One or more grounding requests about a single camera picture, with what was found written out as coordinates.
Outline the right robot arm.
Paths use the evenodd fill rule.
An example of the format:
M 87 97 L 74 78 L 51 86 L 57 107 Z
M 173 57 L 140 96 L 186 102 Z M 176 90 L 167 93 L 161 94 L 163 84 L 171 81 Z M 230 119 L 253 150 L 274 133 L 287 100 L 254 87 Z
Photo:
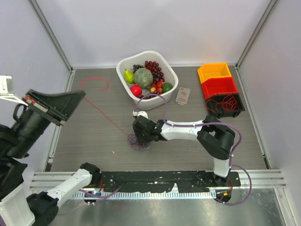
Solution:
M 228 124 L 210 115 L 202 121 L 190 123 L 166 120 L 153 122 L 139 115 L 132 126 L 139 145 L 175 139 L 198 141 L 213 157 L 213 182 L 218 186 L 229 182 L 231 158 L 237 145 L 234 144 L 236 134 Z

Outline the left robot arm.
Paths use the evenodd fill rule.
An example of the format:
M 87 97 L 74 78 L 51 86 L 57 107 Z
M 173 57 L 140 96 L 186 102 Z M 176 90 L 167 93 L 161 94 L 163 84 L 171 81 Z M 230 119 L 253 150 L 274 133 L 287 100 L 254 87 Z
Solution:
M 47 226 L 61 206 L 78 190 L 99 185 L 101 171 L 83 163 L 64 182 L 47 191 L 26 195 L 24 161 L 29 150 L 50 124 L 63 126 L 85 97 L 82 90 L 44 94 L 30 89 L 23 98 L 12 94 L 6 99 L 16 103 L 14 125 L 0 127 L 0 223 L 3 226 Z

